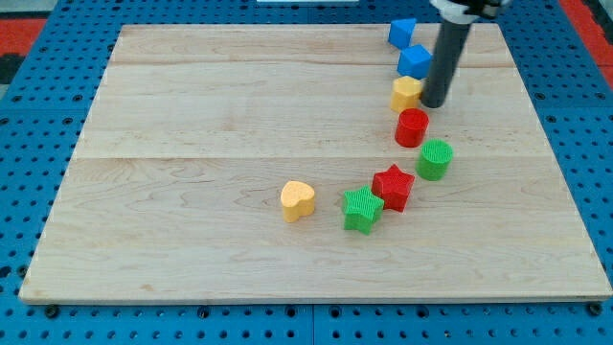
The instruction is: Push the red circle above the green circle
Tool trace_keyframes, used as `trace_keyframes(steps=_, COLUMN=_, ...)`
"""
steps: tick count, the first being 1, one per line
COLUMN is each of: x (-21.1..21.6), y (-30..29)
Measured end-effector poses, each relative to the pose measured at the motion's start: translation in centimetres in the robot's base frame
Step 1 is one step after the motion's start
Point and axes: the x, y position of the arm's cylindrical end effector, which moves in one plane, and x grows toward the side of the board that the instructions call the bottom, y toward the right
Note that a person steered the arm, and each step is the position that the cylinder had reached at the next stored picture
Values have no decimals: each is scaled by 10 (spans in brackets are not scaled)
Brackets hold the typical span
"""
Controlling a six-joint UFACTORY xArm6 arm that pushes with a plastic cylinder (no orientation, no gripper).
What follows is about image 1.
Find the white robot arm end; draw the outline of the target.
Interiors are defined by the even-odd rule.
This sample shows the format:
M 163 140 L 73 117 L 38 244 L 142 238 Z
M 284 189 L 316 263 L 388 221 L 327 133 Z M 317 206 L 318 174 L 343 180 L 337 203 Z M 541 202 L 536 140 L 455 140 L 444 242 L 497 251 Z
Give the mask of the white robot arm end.
M 512 0 L 430 0 L 445 21 L 467 25 L 482 19 L 495 19 L 504 12 Z

